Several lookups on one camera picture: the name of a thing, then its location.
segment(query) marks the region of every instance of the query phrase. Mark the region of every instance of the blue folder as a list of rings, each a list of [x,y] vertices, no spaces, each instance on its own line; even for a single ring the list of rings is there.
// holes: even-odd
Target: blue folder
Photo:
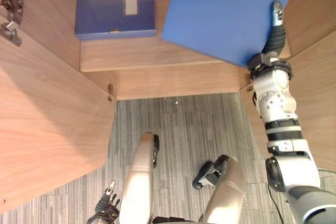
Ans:
[[[154,0],[77,0],[80,40],[155,36]]]
[[[245,67],[267,41],[273,1],[170,0],[162,38]]]

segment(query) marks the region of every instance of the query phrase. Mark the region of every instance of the white label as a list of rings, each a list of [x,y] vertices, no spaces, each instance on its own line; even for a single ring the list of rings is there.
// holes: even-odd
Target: white label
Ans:
[[[124,0],[124,3],[125,15],[138,14],[138,0]]]

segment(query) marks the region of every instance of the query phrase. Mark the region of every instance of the gray carpet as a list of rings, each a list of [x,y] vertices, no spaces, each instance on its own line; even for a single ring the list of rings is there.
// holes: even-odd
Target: gray carpet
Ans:
[[[238,93],[119,101],[106,165],[0,216],[1,224],[86,223],[112,179],[122,194],[141,134],[160,136],[154,170],[154,216],[196,221],[213,188],[191,182],[201,165],[220,154],[235,156],[246,177],[247,197],[240,223],[280,223],[269,197],[260,156]],[[321,172],[322,187],[336,193],[336,175]],[[283,196],[272,191],[285,223],[294,223]]]

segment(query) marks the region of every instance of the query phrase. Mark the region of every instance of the wooden cabinet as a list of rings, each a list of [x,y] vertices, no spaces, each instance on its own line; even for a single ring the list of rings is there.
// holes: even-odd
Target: wooden cabinet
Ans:
[[[24,1],[22,45],[0,37],[0,212],[103,164],[116,105],[107,100],[108,84],[117,99],[237,92],[245,85],[239,67],[160,39],[169,0],[155,0],[156,37],[82,43],[74,36],[77,0]],[[282,53],[294,68],[291,92],[304,135],[318,166],[329,169],[336,169],[335,6],[290,0]],[[251,93],[241,94],[267,155]]]

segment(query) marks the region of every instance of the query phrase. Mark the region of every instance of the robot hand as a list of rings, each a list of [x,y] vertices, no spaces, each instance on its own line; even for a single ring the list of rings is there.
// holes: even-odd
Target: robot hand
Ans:
[[[117,199],[115,204],[113,204],[113,201],[117,196],[116,194],[114,194],[111,198],[115,184],[115,181],[112,181],[109,187],[106,188],[105,192],[101,196],[101,199],[96,205],[96,214],[88,219],[87,224],[114,224],[114,221],[119,216],[117,205],[120,202],[120,200]]]

